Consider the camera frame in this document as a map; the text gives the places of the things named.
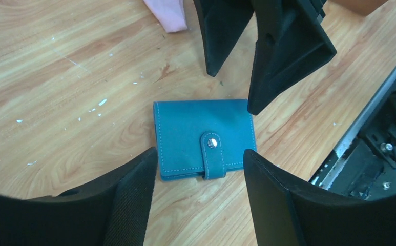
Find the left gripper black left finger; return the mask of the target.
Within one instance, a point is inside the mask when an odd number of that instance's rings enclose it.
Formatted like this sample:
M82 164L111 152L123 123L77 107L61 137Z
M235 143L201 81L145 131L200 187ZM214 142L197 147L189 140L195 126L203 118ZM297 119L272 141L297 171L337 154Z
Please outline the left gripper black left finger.
M0 195L0 245L143 245L156 170L152 147L57 196Z

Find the aluminium rail frame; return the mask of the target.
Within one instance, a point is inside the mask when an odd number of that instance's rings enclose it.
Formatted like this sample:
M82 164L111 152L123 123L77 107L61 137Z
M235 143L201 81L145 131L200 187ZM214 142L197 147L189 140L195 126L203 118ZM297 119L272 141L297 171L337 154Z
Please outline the aluminium rail frame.
M335 166L331 163L331 161L338 161L343 157L345 152L347 152L347 150L350 148L353 140L356 138L361 128L373 114L374 110L379 107L381 101L391 93L391 90L394 87L396 87L396 67L388 75L377 92L373 95L372 99L367 103L358 117L348 128L343 137L337 142L336 146L331 150L328 157L325 159L325 161L323 161L316 173L309 180L309 183L316 186L322 186L324 184L325 177Z

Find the blue leather card holder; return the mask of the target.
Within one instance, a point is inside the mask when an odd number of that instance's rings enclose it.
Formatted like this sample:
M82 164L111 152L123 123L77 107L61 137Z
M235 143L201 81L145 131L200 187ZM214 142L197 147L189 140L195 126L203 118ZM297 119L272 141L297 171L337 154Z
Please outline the blue leather card holder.
M153 119L160 179L224 178L257 149L246 99L156 101Z

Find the wooden compartment tray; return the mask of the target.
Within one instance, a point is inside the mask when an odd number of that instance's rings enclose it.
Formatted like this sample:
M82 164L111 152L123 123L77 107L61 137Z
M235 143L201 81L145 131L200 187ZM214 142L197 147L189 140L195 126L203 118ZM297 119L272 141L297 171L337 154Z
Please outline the wooden compartment tray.
M330 0L360 16L368 16L388 0Z

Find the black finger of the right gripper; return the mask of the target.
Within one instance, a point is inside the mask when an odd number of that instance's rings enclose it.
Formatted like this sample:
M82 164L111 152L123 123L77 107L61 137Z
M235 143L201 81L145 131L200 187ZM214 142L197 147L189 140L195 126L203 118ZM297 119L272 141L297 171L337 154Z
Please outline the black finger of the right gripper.
M254 14L251 1L194 0L203 41L206 72L214 77Z
M321 26L325 1L252 1L258 39L247 110L258 115L278 95L336 55Z

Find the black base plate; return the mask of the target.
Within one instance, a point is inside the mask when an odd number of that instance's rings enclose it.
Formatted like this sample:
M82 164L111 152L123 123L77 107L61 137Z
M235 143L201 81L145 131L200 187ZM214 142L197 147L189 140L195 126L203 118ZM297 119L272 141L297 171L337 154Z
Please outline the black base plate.
M318 186L362 200L396 194L396 87L376 108L350 148Z

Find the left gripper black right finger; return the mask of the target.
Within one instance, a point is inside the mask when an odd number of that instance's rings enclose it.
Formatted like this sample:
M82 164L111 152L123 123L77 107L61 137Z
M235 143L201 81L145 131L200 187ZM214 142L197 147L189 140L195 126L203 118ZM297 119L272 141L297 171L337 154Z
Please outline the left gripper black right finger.
M258 245L396 245L396 195L374 201L339 195L251 149L243 166Z

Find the pink cloth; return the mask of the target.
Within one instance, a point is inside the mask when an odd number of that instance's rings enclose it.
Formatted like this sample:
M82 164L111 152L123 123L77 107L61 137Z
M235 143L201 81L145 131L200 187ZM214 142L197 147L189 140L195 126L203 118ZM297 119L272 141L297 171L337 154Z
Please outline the pink cloth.
M166 33L187 29L183 0L144 0Z

